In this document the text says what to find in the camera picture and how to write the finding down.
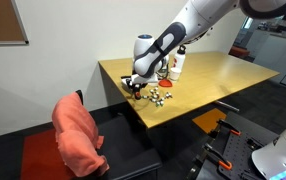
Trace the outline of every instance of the orange part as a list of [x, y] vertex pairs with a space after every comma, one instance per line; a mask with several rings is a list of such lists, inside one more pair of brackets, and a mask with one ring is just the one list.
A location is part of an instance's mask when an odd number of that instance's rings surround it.
[[240, 136], [241, 135], [241, 131], [240, 132], [237, 132], [237, 131], [234, 131], [234, 130], [231, 130], [230, 131], [231, 133], [237, 135], [237, 136]]
[[172, 87], [172, 82], [168, 79], [162, 79], [160, 82], [159, 82], [159, 85], [162, 86], [162, 87]]
[[236, 56], [236, 57], [245, 57], [245, 56], [248, 56], [249, 54], [250, 54], [250, 51], [243, 49], [243, 48], [235, 47], [235, 46], [232, 46], [229, 52], [229, 55]]
[[225, 119], [226, 114], [222, 111], [214, 108], [196, 118], [193, 119], [193, 122], [199, 126], [205, 133], [210, 133], [217, 126], [217, 120]]
[[219, 161], [219, 165], [222, 166], [226, 170], [232, 169], [232, 163], [228, 161], [229, 164], [225, 164], [223, 161]]
[[24, 139], [22, 180], [73, 179], [76, 176], [64, 165], [55, 142], [55, 129]]

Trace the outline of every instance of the floor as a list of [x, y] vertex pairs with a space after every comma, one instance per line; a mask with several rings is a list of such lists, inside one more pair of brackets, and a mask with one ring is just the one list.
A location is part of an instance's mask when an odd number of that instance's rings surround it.
[[[241, 110], [239, 112], [241, 116], [275, 133], [280, 134], [286, 128], [286, 87], [284, 86], [265, 81], [226, 97], [222, 101], [238, 107]], [[157, 179], [184, 179], [193, 165], [192, 159], [202, 151], [202, 144], [207, 140], [207, 136], [201, 133], [199, 127], [191, 120], [213, 108], [228, 112], [223, 107], [209, 104], [148, 131], [163, 160], [163, 167], [158, 170]], [[138, 119], [127, 103], [95, 110], [91, 114], [99, 123], [119, 114]], [[52, 127], [52, 124], [48, 123], [0, 136], [0, 179], [20, 179], [24, 137]], [[156, 179], [154, 175], [150, 173], [136, 179], [153, 180]]]

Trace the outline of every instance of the window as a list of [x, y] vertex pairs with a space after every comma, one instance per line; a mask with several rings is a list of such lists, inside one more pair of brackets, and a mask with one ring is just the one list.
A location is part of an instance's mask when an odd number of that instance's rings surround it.
[[242, 25], [242, 29], [249, 29], [251, 27], [252, 22], [253, 22], [253, 19], [250, 17], [247, 17]]

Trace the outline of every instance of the small object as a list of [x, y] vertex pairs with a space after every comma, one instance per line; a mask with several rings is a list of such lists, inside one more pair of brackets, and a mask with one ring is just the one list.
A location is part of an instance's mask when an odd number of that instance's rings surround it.
[[168, 79], [162, 79], [159, 81], [159, 85], [162, 87], [172, 87], [172, 82]]
[[184, 45], [181, 45], [174, 55], [174, 61], [172, 68], [178, 68], [182, 71], [184, 60], [185, 60], [185, 49]]
[[159, 92], [155, 92], [155, 96], [156, 96], [157, 99], [159, 99], [160, 98], [160, 93]]
[[170, 71], [170, 78], [169, 78], [170, 81], [172, 81], [172, 83], [177, 82], [179, 80], [181, 72], [182, 72], [181, 69], [172, 67]]
[[219, 119], [219, 120], [217, 121], [217, 123], [218, 123], [219, 125], [221, 125], [221, 126], [224, 126], [224, 127], [229, 128], [231, 133], [233, 133], [233, 134], [235, 134], [235, 135], [237, 135], [237, 136], [240, 136], [240, 135], [241, 135], [241, 131], [238, 130], [237, 128], [235, 128], [233, 125], [231, 125], [231, 124], [228, 123], [228, 122], [226, 122], [226, 121], [224, 121], [224, 120], [222, 120], [222, 119]]
[[224, 103], [224, 102], [222, 102], [222, 101], [215, 101], [214, 103], [217, 104], [217, 105], [221, 105], [221, 106], [223, 106], [223, 107], [225, 107], [225, 108], [227, 108], [227, 109], [230, 109], [230, 110], [232, 110], [232, 111], [240, 112], [240, 109], [238, 109], [238, 108], [236, 108], [236, 107], [233, 107], [233, 106], [231, 106], [231, 105], [229, 105], [229, 104], [226, 104], [226, 103]]
[[219, 158], [219, 165], [222, 166], [226, 170], [232, 169], [232, 163], [226, 160], [221, 153], [219, 153], [216, 149], [214, 149], [212, 146], [210, 146], [208, 143], [205, 143], [203, 148], [210, 154], [215, 155], [217, 158]]
[[140, 92], [135, 92], [134, 93], [134, 97], [136, 100], [140, 100], [141, 99], [141, 93]]
[[169, 92], [167, 92], [165, 96], [166, 96], [166, 98], [173, 98], [172, 94]]

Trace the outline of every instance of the white wall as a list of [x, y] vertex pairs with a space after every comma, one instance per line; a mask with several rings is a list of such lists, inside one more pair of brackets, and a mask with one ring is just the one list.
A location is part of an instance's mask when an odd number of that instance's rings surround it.
[[[30, 45], [0, 47], [0, 135], [50, 122], [57, 100], [77, 89], [88, 110], [123, 102], [97, 61], [131, 57], [136, 36], [158, 36], [186, 0], [16, 2]], [[244, 18], [229, 13], [188, 52], [227, 53]]]

